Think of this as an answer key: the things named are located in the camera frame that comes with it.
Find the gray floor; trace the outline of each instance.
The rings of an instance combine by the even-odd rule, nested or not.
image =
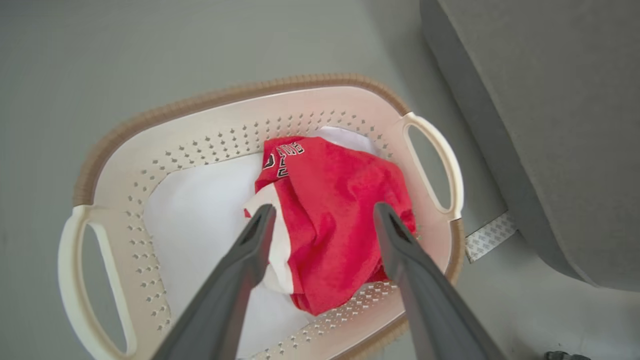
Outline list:
[[[500,215],[504,203],[422,40],[417,7],[416,0],[2,2],[3,359],[90,358],[69,326],[56,278],[58,240],[79,167],[120,121],[201,92],[305,73],[375,78],[451,142],[465,177],[465,230]],[[416,146],[424,166],[437,169],[426,141]],[[444,193],[442,172],[432,175]],[[108,332],[117,333],[94,242],[86,242],[84,254],[93,306]],[[576,350],[629,349],[639,334],[630,320],[639,317],[638,297],[567,281],[522,242],[510,241],[466,267],[460,291],[502,348],[522,354],[515,358],[556,341]],[[585,311],[575,310],[575,302],[587,304]],[[602,318],[611,326],[601,327]],[[550,339],[549,327],[564,329],[562,336]],[[594,330],[585,334],[584,328]],[[608,358],[638,358],[634,349]],[[410,354],[405,336],[378,357]]]

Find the laundry basket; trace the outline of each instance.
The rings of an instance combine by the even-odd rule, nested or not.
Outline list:
[[[232,161],[260,152],[269,138],[305,135],[323,126],[367,136],[382,157],[400,167],[413,202],[417,239],[455,282],[463,259],[462,179],[449,144],[429,122],[383,85],[358,75],[298,76],[231,88],[142,113],[105,136],[85,161],[61,236],[58,278],[67,316],[91,355],[146,360],[172,328],[160,264],[142,221],[145,202],[168,174]],[[410,126],[426,135],[442,159],[449,209],[433,194],[409,140]],[[84,287],[81,254],[87,225],[98,237],[126,353],[100,326]],[[361,359],[407,329],[399,290],[377,282],[256,358]]]

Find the brown woven rim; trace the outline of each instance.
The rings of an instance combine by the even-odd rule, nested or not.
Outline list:
[[[80,175],[74,187],[74,206],[93,204],[95,187],[111,155],[128,139],[136,134],[186,115],[197,113],[232,102],[273,95],[281,92],[294,90],[304,90],[309,88],[320,88],[326,86],[355,86],[364,88],[386,100],[393,106],[398,114],[406,115],[410,112],[409,107],[394,92],[381,83],[369,79],[359,74],[317,74],[293,76],[290,78],[276,79],[261,83],[228,88],[203,94],[200,96],[184,99],[149,110],[133,117],[109,132],[102,140],[96,144],[89,156],[84,161],[80,170]],[[458,276],[462,270],[464,257],[464,232],[462,219],[451,222],[451,234],[453,238],[453,248],[449,267],[445,273],[447,279],[456,284]],[[365,341],[349,349],[338,359],[365,359],[367,356],[382,349],[392,343],[400,335],[409,329],[409,323],[405,315],[390,323],[384,329],[368,337]]]

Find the patterned tape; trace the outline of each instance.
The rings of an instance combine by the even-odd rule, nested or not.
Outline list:
[[[473,263],[507,240],[518,229],[509,212],[500,215],[478,231],[467,236],[467,257]]]

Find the gray upholstered furniture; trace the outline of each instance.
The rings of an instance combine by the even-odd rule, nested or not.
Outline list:
[[[527,241],[566,275],[640,291],[640,1],[421,0],[421,14]]]

